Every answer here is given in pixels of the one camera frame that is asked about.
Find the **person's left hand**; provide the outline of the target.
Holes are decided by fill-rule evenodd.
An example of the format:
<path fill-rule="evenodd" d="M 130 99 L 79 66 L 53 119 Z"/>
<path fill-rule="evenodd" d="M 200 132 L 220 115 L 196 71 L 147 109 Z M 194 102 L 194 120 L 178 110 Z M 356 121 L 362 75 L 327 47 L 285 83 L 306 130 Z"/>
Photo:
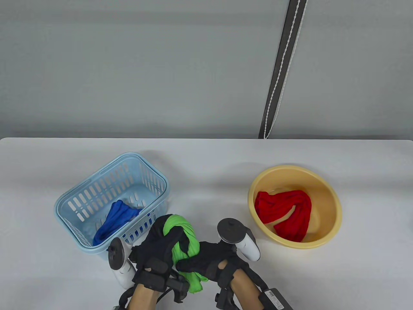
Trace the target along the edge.
<path fill-rule="evenodd" d="M 178 245 L 178 249 L 187 254 L 190 241 L 183 227 L 172 226 L 169 232 L 164 235 L 164 226 L 172 217 L 172 214 L 167 214 L 157 218 L 146 239 L 140 245 L 132 247 L 129 259 L 136 264 L 134 283 L 137 283 L 143 270 L 149 269 L 149 262 L 156 262 L 162 267 L 166 267 L 169 275 L 174 264 L 172 249 L 175 245 Z"/>

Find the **person's right hand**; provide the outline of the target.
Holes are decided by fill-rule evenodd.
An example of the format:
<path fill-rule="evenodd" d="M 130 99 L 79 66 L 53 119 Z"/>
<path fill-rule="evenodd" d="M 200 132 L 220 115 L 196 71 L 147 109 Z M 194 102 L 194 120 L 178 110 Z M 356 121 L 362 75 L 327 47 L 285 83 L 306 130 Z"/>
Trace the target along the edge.
<path fill-rule="evenodd" d="M 249 264 L 236 253 L 236 247 L 223 241 L 200 242 L 199 253 L 176 263 L 176 269 L 183 273 L 198 273 L 223 288 L 228 286 L 237 270 L 247 270 Z"/>

